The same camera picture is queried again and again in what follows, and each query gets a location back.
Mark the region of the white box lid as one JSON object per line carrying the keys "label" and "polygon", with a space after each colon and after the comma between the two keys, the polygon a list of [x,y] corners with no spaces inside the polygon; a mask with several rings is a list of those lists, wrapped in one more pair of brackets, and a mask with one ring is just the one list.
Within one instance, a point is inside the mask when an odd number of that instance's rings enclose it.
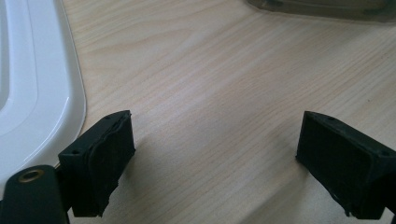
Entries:
{"label": "white box lid", "polygon": [[7,180],[55,165],[86,98],[62,0],[0,0],[0,199]]}

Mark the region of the brown transparent storage box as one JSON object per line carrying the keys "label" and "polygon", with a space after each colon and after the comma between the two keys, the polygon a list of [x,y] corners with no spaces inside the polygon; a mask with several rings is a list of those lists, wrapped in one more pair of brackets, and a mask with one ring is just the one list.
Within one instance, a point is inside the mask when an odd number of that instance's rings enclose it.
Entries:
{"label": "brown transparent storage box", "polygon": [[289,14],[396,22],[396,0],[247,0],[247,2],[260,9]]}

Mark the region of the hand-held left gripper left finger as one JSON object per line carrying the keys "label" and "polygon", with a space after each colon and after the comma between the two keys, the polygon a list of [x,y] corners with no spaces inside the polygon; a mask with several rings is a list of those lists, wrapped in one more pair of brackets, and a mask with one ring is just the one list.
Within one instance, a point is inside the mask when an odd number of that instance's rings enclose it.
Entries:
{"label": "hand-held left gripper left finger", "polygon": [[66,201],[76,217],[101,216],[135,153],[131,112],[96,122],[59,155]]}

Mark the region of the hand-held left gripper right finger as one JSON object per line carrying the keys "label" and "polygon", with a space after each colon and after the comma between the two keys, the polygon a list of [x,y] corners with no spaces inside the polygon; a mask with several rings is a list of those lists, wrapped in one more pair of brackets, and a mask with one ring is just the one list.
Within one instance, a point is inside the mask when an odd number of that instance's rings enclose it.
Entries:
{"label": "hand-held left gripper right finger", "polygon": [[396,151],[339,119],[306,111],[297,161],[330,193],[346,214],[396,219]]}

